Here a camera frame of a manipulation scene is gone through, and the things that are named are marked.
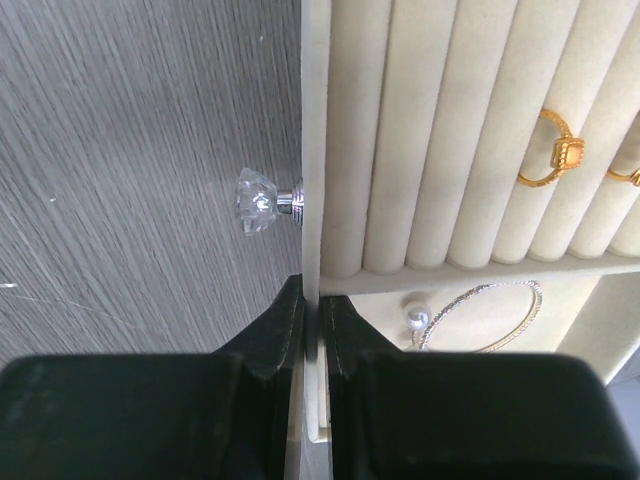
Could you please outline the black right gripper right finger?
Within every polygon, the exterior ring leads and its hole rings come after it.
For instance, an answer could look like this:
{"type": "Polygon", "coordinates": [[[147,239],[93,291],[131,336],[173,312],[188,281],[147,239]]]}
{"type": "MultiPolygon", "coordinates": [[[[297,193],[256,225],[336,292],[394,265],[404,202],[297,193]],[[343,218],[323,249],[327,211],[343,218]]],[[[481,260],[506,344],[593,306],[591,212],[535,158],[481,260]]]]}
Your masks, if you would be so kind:
{"type": "Polygon", "coordinates": [[[555,354],[413,353],[345,297],[320,306],[337,479],[627,479],[604,386],[555,354]]]}

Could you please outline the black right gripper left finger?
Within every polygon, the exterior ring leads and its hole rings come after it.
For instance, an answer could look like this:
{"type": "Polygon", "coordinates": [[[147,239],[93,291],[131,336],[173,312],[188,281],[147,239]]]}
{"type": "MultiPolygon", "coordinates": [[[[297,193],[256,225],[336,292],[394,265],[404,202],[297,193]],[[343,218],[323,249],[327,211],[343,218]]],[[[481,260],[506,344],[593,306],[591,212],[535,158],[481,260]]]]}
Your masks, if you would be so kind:
{"type": "Polygon", "coordinates": [[[5,479],[296,479],[305,300],[211,353],[39,355],[1,373],[5,479]]]}

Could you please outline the beige jewelry drawer tray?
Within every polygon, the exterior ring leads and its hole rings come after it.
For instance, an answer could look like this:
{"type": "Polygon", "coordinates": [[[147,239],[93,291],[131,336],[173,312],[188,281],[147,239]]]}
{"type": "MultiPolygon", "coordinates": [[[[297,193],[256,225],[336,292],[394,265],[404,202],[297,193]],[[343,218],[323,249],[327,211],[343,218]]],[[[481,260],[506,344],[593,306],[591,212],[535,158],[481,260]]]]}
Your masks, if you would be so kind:
{"type": "Polygon", "coordinates": [[[244,169],[241,231],[302,228],[311,317],[351,298],[400,348],[639,350],[639,5],[306,1],[302,182],[244,169]]]}

